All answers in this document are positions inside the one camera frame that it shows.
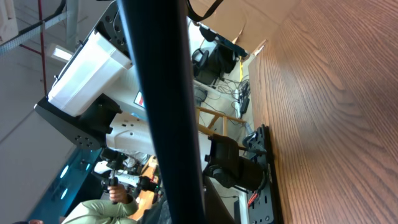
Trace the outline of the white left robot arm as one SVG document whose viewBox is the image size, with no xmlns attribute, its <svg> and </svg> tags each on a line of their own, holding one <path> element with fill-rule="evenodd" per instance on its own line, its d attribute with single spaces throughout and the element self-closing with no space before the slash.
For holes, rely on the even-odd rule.
<svg viewBox="0 0 398 224">
<path fill-rule="evenodd" d="M 112 1 L 36 112 L 81 149 L 206 167 L 195 119 L 189 1 Z"/>
</svg>

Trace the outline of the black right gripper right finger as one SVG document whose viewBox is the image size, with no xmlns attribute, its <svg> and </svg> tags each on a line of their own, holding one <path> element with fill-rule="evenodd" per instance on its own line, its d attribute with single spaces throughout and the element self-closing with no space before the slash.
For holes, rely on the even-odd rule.
<svg viewBox="0 0 398 224">
<path fill-rule="evenodd" d="M 234 224 L 234 219 L 229 214 L 210 178 L 204 176 L 203 183 L 205 215 L 208 224 Z"/>
</svg>

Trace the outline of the Samsung Galaxy smartphone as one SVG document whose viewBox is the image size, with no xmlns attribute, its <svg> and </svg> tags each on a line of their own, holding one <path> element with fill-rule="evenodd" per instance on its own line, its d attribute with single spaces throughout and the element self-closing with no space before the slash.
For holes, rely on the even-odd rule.
<svg viewBox="0 0 398 224">
<path fill-rule="evenodd" d="M 185 1 L 119 0 L 173 223 L 206 223 Z"/>
</svg>

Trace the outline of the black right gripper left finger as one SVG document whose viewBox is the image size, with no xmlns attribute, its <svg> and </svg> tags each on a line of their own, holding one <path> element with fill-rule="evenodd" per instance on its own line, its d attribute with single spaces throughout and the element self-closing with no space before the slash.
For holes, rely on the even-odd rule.
<svg viewBox="0 0 398 224">
<path fill-rule="evenodd" d="M 167 199 L 162 199 L 146 210 L 138 221 L 139 224 L 170 224 L 170 210 Z"/>
</svg>

